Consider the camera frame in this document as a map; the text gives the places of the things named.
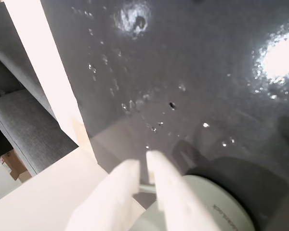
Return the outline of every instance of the glossy dark surface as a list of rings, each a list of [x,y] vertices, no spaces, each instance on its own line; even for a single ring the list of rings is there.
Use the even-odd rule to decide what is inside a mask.
[[[103,168],[140,159],[147,182],[158,149],[226,188],[257,228],[289,230],[289,74],[272,83],[262,67],[289,33],[289,0],[42,5]]]

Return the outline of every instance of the water droplet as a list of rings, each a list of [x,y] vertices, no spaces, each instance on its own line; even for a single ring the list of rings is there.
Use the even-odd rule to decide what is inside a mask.
[[[148,100],[150,99],[150,95],[149,95],[149,94],[143,95],[143,99],[144,99],[145,101],[148,101]]]
[[[155,127],[152,127],[151,130],[154,132],[154,133],[157,133],[158,130],[155,128]]]
[[[122,52],[121,52],[120,49],[115,48],[115,49],[114,49],[114,53],[115,53],[118,57],[122,57]]]
[[[108,65],[108,59],[107,59],[107,56],[106,56],[106,55],[102,54],[102,60],[104,61],[104,63],[105,63],[106,65]]]
[[[130,100],[130,109],[135,108],[135,104],[133,102],[133,100]]]
[[[177,107],[174,103],[170,102],[169,106],[171,107],[171,109],[174,111]]]
[[[92,70],[93,73],[96,73],[96,68],[92,66],[91,64],[89,64],[89,70]]]
[[[127,106],[125,104],[122,104],[122,109],[124,111],[125,114],[130,115],[131,113],[129,112],[129,110],[127,109]]]
[[[114,97],[114,96],[115,96],[115,94],[114,94],[114,90],[112,90],[112,88],[110,88],[109,90],[110,90],[110,94],[111,94],[111,96]]]
[[[179,84],[179,89],[180,89],[181,91],[186,91],[186,87],[185,87],[185,85],[184,85],[183,83],[180,83],[180,84]]]
[[[73,13],[77,13],[77,10],[74,7],[71,7],[73,10]]]
[[[145,103],[143,100],[136,100],[136,110],[137,111],[140,111],[144,105],[145,105]]]
[[[116,87],[116,90],[119,90],[118,82],[116,79],[113,79],[114,85]]]

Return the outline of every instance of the gray sofa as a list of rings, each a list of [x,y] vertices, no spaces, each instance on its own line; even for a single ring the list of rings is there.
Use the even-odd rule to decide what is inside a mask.
[[[0,130],[32,175],[77,148],[60,129],[4,3],[0,3]]]

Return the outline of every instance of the gray countertop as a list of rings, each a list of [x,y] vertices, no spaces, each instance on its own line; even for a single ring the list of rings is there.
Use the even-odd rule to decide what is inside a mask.
[[[106,171],[158,149],[289,231],[289,0],[41,2]]]

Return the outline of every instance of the sofa cushion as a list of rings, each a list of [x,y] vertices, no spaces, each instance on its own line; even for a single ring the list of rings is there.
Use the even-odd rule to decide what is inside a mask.
[[[0,61],[55,118],[4,2],[0,3]]]
[[[0,62],[0,96],[21,89],[24,89],[24,86]]]
[[[0,130],[33,174],[77,148],[27,90],[0,97]]]

